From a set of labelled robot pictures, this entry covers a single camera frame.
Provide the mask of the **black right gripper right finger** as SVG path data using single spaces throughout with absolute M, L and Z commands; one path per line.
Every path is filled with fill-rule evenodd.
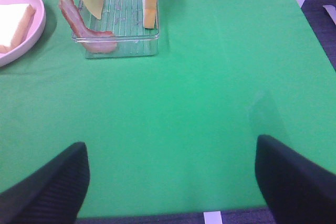
M 335 174 L 272 136 L 257 139 L 255 176 L 276 223 L 335 223 Z

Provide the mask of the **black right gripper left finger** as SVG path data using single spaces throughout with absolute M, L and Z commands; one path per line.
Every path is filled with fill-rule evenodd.
M 1 193 L 1 223 L 75 223 L 89 182 L 87 147 L 73 143 Z

